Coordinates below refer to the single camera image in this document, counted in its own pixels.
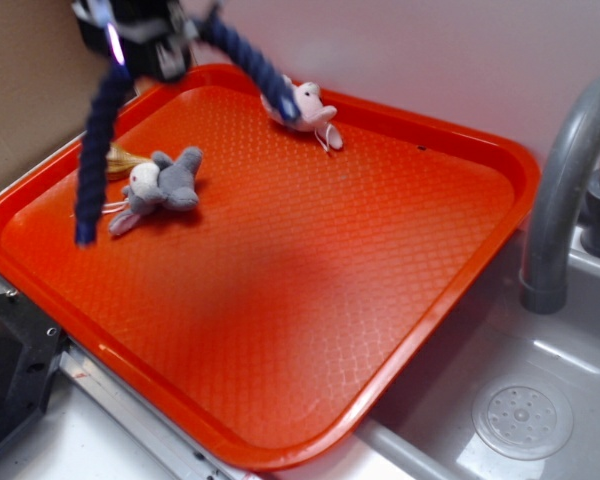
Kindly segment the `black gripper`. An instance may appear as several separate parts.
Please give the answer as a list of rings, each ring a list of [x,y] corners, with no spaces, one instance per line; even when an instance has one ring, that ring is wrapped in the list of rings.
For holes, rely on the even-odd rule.
[[[220,9],[208,3],[201,16],[181,1],[73,1],[85,46],[126,69],[133,78],[173,83],[193,65],[191,44]]]

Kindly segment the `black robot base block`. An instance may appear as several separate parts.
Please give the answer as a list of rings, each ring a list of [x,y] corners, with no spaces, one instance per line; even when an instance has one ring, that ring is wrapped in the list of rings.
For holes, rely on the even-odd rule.
[[[24,294],[0,294],[0,455],[46,413],[66,336]]]

